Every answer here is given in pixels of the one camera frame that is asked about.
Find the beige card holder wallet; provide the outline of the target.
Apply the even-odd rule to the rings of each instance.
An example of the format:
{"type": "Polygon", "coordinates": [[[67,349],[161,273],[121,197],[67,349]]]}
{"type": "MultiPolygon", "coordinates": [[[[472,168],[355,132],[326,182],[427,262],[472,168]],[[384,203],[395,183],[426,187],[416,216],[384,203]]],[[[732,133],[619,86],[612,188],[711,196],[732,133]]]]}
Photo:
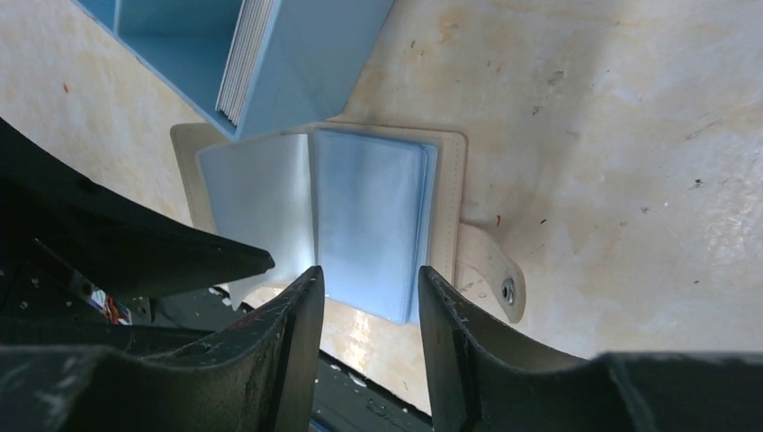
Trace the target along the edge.
{"type": "Polygon", "coordinates": [[[320,266],[329,299],[404,325],[418,319],[418,271],[431,266],[457,286],[476,276],[509,322],[522,319],[522,271],[460,220],[461,133],[321,122],[232,143],[182,123],[170,138],[194,227],[274,259],[229,284],[229,305],[320,266]]]}

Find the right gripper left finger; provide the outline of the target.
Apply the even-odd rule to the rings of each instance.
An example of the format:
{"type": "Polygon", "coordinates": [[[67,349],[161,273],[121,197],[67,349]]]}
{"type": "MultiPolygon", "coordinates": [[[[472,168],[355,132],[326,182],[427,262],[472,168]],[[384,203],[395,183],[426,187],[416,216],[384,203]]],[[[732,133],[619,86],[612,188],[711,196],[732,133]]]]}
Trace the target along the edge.
{"type": "Polygon", "coordinates": [[[324,311],[313,266],[226,328],[2,319],[4,431],[304,431],[324,311]]]}

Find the black credit card stack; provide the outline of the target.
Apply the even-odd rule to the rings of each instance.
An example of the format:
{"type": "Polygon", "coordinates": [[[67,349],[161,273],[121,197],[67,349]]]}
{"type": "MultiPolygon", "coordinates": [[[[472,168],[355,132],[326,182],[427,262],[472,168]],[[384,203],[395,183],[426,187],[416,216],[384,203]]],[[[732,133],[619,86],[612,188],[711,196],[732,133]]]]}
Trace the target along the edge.
{"type": "Polygon", "coordinates": [[[242,117],[250,79],[273,7],[273,0],[244,0],[239,10],[215,105],[215,109],[235,126],[242,117]]]}

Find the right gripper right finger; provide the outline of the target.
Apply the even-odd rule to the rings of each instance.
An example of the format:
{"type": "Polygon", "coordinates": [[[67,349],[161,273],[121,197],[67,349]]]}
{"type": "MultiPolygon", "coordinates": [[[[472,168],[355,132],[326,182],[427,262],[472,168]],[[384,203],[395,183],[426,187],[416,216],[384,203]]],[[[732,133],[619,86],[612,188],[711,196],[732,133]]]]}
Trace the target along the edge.
{"type": "Polygon", "coordinates": [[[437,431],[759,431],[758,353],[610,352],[546,346],[466,300],[437,271],[418,277],[437,431]]]}

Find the blue three-compartment box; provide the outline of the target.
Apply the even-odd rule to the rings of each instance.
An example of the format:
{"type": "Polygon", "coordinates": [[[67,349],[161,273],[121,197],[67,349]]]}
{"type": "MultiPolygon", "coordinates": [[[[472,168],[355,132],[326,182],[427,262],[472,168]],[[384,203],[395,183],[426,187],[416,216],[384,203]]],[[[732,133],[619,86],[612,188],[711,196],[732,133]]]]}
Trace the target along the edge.
{"type": "Polygon", "coordinates": [[[226,138],[346,107],[389,1],[83,1],[80,8],[226,138]]]}

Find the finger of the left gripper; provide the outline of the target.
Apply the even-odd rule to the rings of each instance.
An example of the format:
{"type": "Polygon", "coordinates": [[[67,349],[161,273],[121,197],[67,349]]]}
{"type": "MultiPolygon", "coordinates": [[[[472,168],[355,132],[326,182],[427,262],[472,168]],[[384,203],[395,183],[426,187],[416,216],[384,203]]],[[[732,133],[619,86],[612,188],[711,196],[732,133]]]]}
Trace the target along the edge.
{"type": "Polygon", "coordinates": [[[193,229],[90,180],[1,122],[1,267],[34,247],[117,298],[160,298],[261,275],[260,248],[193,229]]]}

